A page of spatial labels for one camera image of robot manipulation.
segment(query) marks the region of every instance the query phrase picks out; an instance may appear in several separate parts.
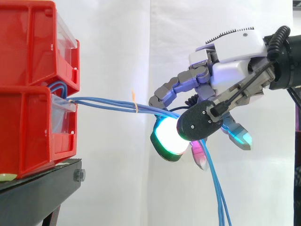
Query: metal bolt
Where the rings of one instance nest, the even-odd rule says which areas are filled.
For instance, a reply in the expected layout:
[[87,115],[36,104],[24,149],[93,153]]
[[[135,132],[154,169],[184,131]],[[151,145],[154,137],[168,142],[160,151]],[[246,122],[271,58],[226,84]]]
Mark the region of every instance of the metal bolt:
[[83,182],[86,178],[86,171],[84,169],[76,169],[74,172],[74,180],[77,182]]

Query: black electrical wire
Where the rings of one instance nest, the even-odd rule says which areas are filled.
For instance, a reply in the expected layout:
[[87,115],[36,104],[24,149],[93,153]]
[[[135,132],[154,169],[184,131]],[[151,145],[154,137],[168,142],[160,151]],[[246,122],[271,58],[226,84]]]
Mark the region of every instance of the black electrical wire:
[[192,107],[197,103],[198,103],[198,94],[191,96],[187,101],[185,101],[185,104],[189,107]]
[[281,26],[275,34],[273,34],[268,47],[268,59],[270,61],[275,61],[280,56],[283,43],[290,33],[291,29],[288,26]]
[[298,96],[295,90],[293,90],[292,88],[288,88],[287,92],[289,93],[299,110],[301,110],[301,98]]
[[191,96],[188,100],[185,101],[185,104],[187,106],[176,107],[174,109],[171,109],[170,112],[174,112],[174,111],[181,110],[181,109],[189,109],[192,106],[196,105],[197,103],[198,103],[198,94],[195,94],[195,95]]
[[237,91],[232,97],[230,97],[228,100],[226,100],[226,105],[230,106],[231,103],[240,95],[242,94],[246,88],[248,88],[265,70],[267,70],[274,62],[269,62],[264,67],[260,68],[257,72],[255,72],[255,75],[253,78],[250,79],[239,91]]
[[181,110],[181,109],[189,109],[190,107],[189,106],[182,106],[182,107],[176,107],[176,108],[173,108],[171,110],[169,110],[170,112],[174,112],[174,111],[177,111],[177,110]]

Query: white backdrop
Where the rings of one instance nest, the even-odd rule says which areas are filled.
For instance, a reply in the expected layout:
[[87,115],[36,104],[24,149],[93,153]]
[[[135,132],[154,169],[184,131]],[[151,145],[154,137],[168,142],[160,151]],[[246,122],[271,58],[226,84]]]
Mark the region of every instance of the white backdrop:
[[[288,0],[56,0],[80,41],[77,96],[147,104],[188,67],[188,55],[221,32],[254,26],[262,35],[292,24]],[[183,105],[193,92],[179,95]],[[236,148],[220,131],[208,140],[233,225],[293,225],[294,104],[266,92],[232,115],[253,136]],[[177,163],[149,141],[154,117],[79,107],[78,154],[87,177],[61,207],[59,226],[217,225],[210,172],[189,150]]]
[[[291,24],[287,0],[152,0],[150,91],[186,70],[189,53],[221,32],[254,26],[264,36]],[[221,131],[208,139],[234,226],[293,225],[294,104],[284,90],[265,93],[232,113],[253,136],[252,151]],[[218,225],[210,172],[198,169],[191,151],[168,163],[149,149],[148,225]]]

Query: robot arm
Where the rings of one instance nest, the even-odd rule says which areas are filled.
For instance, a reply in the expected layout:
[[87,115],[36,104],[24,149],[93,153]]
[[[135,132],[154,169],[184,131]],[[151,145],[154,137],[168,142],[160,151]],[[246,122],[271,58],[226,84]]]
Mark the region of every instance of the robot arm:
[[208,137],[219,128],[243,150],[252,138],[230,115],[236,106],[247,105],[263,88],[287,89],[301,85],[301,36],[288,37],[283,26],[262,39],[248,28],[222,33],[189,57],[189,70],[156,90],[151,106],[166,109],[179,92],[195,89],[198,103],[178,120],[179,135],[189,141]]

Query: red plastic bin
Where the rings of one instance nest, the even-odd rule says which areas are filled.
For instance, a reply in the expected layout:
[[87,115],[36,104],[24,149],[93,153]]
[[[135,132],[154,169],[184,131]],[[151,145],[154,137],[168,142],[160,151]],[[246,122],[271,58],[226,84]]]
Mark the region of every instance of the red plastic bin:
[[[75,112],[63,113],[67,120],[55,125],[61,103],[72,105]],[[0,87],[0,106],[0,174],[23,178],[76,154],[75,104],[52,95],[47,87]]]
[[0,85],[79,91],[79,42],[52,1],[0,0]]

